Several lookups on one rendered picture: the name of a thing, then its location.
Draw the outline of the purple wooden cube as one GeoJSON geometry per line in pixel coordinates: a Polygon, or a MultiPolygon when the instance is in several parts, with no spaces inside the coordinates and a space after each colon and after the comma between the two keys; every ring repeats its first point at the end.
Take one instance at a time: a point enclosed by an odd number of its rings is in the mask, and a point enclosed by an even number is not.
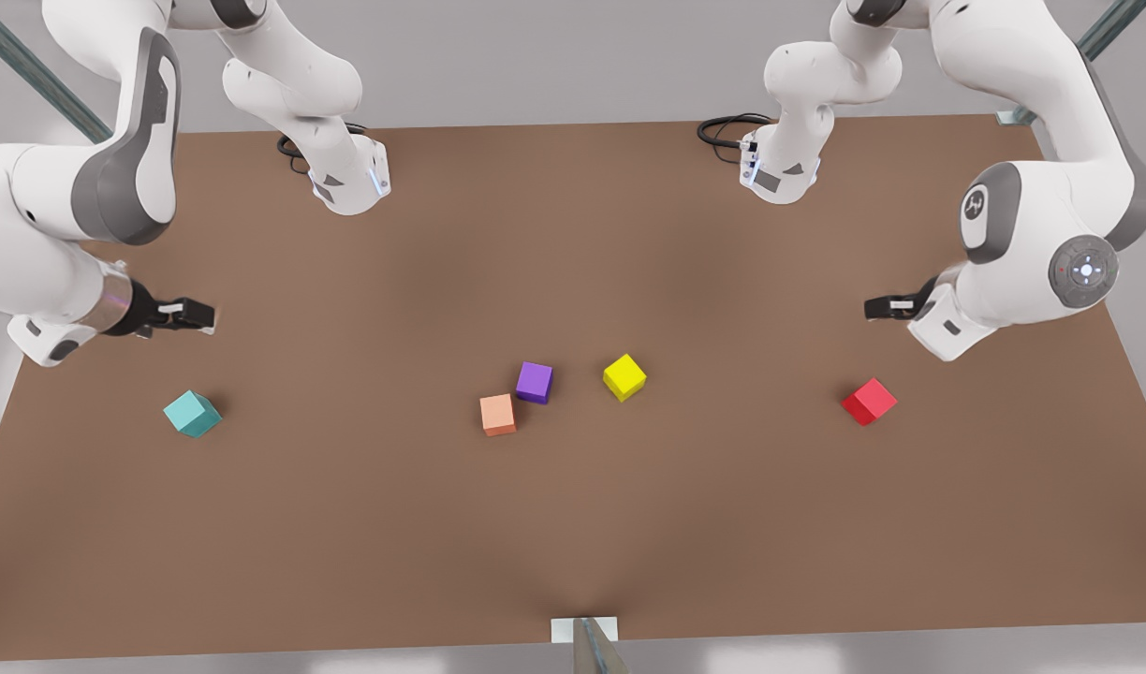
{"type": "Polygon", "coordinates": [[[551,366],[526,361],[521,365],[516,384],[516,395],[529,403],[547,403],[551,393],[554,369],[551,366]]]}

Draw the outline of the orange wooden cube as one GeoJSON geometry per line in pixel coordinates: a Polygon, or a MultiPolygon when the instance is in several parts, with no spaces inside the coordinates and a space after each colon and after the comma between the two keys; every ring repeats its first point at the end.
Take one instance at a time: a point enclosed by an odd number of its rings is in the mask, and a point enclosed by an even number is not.
{"type": "Polygon", "coordinates": [[[495,394],[479,398],[480,423],[488,436],[508,434],[517,431],[512,394],[495,394]]]}

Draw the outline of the silver frame post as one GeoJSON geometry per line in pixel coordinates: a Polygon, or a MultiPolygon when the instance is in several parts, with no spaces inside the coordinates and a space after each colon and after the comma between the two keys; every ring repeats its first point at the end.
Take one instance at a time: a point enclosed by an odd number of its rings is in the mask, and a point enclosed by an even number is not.
{"type": "MultiPolygon", "coordinates": [[[[1077,47],[1081,54],[1090,61],[1100,56],[1145,8],[1146,0],[1110,0],[1094,24],[1080,37],[1077,47]]],[[[1036,120],[1036,115],[1022,104],[1014,110],[997,111],[995,116],[1000,126],[1031,126],[1036,120]]]]}
{"type": "Polygon", "coordinates": [[[573,674],[630,674],[617,652],[617,617],[565,617],[551,619],[551,643],[572,644],[573,674]]]}
{"type": "Polygon", "coordinates": [[[0,60],[91,142],[105,141],[111,136],[110,128],[99,119],[99,116],[69,91],[66,85],[60,81],[58,77],[52,73],[52,70],[1,21],[0,60]]]}

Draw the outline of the teal wooden cube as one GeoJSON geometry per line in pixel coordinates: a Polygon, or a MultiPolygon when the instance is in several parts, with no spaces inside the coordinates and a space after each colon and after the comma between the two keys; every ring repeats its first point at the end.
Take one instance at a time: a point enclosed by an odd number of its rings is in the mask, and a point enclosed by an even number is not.
{"type": "Polygon", "coordinates": [[[209,398],[189,389],[176,400],[165,406],[168,422],[178,432],[189,438],[201,438],[211,428],[222,421],[222,415],[214,408],[209,398]]]}

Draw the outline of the red wooden cube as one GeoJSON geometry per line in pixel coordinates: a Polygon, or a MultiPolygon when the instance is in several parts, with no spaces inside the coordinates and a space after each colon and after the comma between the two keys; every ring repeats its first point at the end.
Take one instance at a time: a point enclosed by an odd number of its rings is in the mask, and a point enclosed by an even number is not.
{"type": "Polygon", "coordinates": [[[898,403],[898,398],[877,378],[870,378],[847,394],[840,405],[861,428],[872,425],[898,403]]]}

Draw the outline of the yellow wooden cube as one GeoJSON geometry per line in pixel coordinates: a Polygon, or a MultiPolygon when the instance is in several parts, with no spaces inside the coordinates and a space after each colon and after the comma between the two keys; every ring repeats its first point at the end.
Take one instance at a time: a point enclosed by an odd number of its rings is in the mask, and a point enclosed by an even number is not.
{"type": "Polygon", "coordinates": [[[617,401],[625,402],[639,389],[645,387],[647,374],[642,371],[635,359],[629,354],[623,354],[606,367],[603,381],[610,392],[615,395],[617,401]]]}

